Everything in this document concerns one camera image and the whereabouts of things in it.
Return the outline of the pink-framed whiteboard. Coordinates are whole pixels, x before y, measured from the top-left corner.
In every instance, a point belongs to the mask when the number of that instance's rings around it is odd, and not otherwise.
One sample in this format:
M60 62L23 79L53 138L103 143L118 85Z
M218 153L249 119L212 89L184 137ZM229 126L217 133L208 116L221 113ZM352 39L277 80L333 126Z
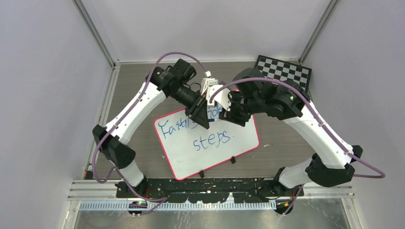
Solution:
M192 177L259 147L254 116L242 127L220 120L221 111L219 104L207 109L209 129L189 119L184 109L155 119L155 132L176 180Z

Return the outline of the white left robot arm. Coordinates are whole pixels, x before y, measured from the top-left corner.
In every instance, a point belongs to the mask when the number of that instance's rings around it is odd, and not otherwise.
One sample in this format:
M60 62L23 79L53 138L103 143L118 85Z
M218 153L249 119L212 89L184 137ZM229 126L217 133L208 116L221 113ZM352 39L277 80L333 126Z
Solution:
M131 102L112 121L92 130L96 152L116 167L127 181L129 193L136 198L146 193L146 177L135 162L136 152L127 143L157 105L172 97L185 107L187 117L209 129L207 101L188 84L196 74L195 68L183 59L165 69L154 67Z

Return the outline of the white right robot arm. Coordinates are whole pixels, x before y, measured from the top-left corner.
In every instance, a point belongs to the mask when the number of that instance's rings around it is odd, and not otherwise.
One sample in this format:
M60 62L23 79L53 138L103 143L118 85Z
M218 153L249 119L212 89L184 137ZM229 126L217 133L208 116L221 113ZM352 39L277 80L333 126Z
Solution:
M362 148L339 137L297 83L267 78L256 68L246 68L210 94L212 101L224 105L222 120L244 126L252 115L266 114L292 127L313 148L309 159L278 170L272 181L277 195L310 182L334 187L356 176L352 164L362 155Z

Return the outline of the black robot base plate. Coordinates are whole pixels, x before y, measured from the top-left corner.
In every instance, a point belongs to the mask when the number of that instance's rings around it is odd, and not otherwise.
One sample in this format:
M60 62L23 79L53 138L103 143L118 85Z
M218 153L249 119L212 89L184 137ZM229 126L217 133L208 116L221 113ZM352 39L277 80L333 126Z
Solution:
M235 203L264 203L278 198L292 200L300 186L282 187L271 178L147 178L138 187L129 188L124 181L115 184L117 198L142 196L167 203L224 203L233 198Z

